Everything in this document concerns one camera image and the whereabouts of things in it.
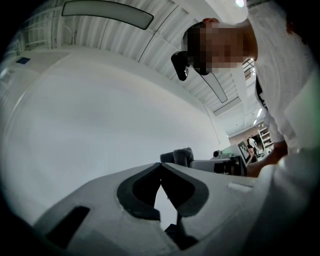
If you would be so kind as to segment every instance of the brown wall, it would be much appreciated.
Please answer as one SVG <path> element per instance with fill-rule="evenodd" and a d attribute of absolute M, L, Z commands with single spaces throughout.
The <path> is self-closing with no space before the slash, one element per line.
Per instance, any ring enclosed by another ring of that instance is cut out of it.
<path fill-rule="evenodd" d="M 258 129 L 262 129 L 263 127 L 258 127 L 258 126 L 254 126 L 252 128 L 250 128 L 249 130 L 244 131 L 243 133 L 240 133 L 236 136 L 233 136 L 231 138 L 229 138 L 230 144 L 237 144 L 241 141 L 245 141 L 245 143 L 247 144 L 247 139 L 250 136 L 255 136 L 258 134 Z"/>

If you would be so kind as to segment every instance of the forearm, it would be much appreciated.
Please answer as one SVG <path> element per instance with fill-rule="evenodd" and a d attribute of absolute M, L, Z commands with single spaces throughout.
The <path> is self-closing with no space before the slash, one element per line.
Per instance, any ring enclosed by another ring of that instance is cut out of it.
<path fill-rule="evenodd" d="M 280 142 L 268 156 L 258 162 L 254 162 L 248 165 L 247 168 L 247 177 L 254 177 L 257 178 L 261 169 L 267 165 L 274 165 L 276 164 L 283 156 L 288 154 L 287 144 L 283 144 Z"/>

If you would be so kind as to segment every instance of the rectangular light fixture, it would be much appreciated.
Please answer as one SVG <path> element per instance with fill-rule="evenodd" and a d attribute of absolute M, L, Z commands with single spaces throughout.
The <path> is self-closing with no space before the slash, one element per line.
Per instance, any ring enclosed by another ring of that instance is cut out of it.
<path fill-rule="evenodd" d="M 213 73 L 209 73 L 207 75 L 200 75 L 203 80 L 210 86 L 212 91 L 218 97 L 221 103 L 224 103 L 228 100 L 227 95 L 225 94 L 224 89 L 222 89 L 218 79 Z"/>
<path fill-rule="evenodd" d="M 261 115 L 262 108 L 259 109 L 258 115 L 256 116 L 257 118 Z"/>
<path fill-rule="evenodd" d="M 146 30 L 154 16 L 132 6 L 109 1 L 80 0 L 66 2 L 62 9 L 62 16 L 97 16 L 128 23 L 142 30 Z"/>

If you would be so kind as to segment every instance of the gray cloth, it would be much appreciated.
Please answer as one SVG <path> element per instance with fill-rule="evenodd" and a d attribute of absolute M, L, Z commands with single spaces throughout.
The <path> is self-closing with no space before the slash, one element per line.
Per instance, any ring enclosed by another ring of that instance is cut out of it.
<path fill-rule="evenodd" d="M 161 163 L 172 163 L 180 166 L 189 167 L 194 160 L 194 154 L 190 147 L 174 150 L 173 152 L 160 155 Z"/>

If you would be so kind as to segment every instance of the ear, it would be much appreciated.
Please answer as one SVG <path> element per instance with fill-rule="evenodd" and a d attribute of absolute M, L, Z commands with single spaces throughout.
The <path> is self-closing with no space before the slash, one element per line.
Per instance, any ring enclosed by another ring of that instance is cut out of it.
<path fill-rule="evenodd" d="M 219 22 L 219 20 L 217 18 L 204 18 L 202 22 L 203 23 Z"/>

